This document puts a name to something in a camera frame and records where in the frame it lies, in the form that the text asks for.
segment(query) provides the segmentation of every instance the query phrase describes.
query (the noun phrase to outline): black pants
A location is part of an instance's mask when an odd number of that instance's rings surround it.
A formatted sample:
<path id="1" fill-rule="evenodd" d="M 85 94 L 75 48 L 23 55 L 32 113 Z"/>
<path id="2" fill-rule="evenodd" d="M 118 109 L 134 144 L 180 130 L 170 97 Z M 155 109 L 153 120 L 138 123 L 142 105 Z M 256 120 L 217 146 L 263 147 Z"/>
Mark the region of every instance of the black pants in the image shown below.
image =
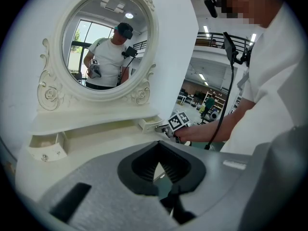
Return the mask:
<path id="1" fill-rule="evenodd" d="M 97 85 L 93 85 L 93 84 L 88 83 L 88 82 L 86 82 L 86 87 L 89 87 L 89 88 L 94 89 L 94 90 L 108 90 L 108 89 L 114 88 L 114 87 L 97 86 Z"/>
<path id="2" fill-rule="evenodd" d="M 210 110 L 209 108 L 205 107 L 204 111 L 201 113 L 201 117 L 204 118 L 209 110 Z"/>

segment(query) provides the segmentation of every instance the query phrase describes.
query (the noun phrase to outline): ornate mirror frame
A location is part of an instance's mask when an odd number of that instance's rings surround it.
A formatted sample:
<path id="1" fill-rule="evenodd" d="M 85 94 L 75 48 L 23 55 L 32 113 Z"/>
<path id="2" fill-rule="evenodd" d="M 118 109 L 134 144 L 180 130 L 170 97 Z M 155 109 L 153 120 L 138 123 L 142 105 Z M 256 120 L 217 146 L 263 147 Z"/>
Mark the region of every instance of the ornate mirror frame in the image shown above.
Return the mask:
<path id="1" fill-rule="evenodd" d="M 47 111 L 58 109 L 65 103 L 70 107 L 76 101 L 104 103 L 116 99 L 131 99 L 134 105 L 147 103 L 150 96 L 148 76 L 152 73 L 151 67 L 158 45 L 158 21 L 155 6 L 152 0 L 132 0 L 146 16 L 148 26 L 148 46 L 140 62 L 139 70 L 120 86 L 107 91 L 97 91 L 80 85 L 69 73 L 63 58 L 63 38 L 67 25 L 78 9 L 91 0 L 73 0 L 61 16 L 57 28 L 49 41 L 43 40 L 47 54 L 41 55 L 46 60 L 45 67 L 39 79 L 38 101 Z"/>

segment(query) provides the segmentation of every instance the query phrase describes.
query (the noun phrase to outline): tree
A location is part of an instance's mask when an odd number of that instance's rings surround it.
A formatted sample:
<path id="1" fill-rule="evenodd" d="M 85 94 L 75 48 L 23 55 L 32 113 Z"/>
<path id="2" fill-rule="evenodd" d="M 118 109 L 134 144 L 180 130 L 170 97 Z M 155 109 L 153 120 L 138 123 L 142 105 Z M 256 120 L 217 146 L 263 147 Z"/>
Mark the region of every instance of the tree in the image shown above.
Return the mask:
<path id="1" fill-rule="evenodd" d="M 79 28 L 76 30 L 76 33 L 74 35 L 74 41 L 81 42 L 81 39 L 80 39 L 80 29 Z M 82 47 L 74 45 L 74 46 L 72 46 L 71 50 L 73 52 L 76 52 L 76 53 L 81 53 Z"/>

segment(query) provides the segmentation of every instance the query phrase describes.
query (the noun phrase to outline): white vanity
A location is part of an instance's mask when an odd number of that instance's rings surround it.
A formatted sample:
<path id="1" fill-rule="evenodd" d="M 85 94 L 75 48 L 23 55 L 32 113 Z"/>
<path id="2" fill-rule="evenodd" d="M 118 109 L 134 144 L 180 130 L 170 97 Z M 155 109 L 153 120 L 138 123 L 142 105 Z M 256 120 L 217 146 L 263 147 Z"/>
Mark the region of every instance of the white vanity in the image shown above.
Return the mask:
<path id="1" fill-rule="evenodd" d="M 46 51 L 41 55 L 38 114 L 20 151 L 15 177 L 16 190 L 35 202 L 92 158 L 136 144 L 169 140 L 154 132 L 163 120 L 148 103 L 158 40 L 152 0 L 129 0 L 142 11 L 148 36 L 140 67 L 127 81 L 109 90 L 92 90 L 68 71 L 63 58 L 67 28 L 78 11 L 93 1 L 72 1 L 54 34 L 42 39 Z"/>

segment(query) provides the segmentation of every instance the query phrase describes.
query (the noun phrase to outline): oval mirror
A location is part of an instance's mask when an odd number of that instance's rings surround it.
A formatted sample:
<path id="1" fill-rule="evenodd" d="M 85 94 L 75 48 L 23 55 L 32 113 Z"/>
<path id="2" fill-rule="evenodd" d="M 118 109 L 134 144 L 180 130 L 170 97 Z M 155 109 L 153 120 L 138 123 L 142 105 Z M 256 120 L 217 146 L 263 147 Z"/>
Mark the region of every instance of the oval mirror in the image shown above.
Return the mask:
<path id="1" fill-rule="evenodd" d="M 147 31 L 146 17 L 132 0 L 88 0 L 65 29 L 66 68 L 86 88 L 115 88 L 138 71 Z"/>

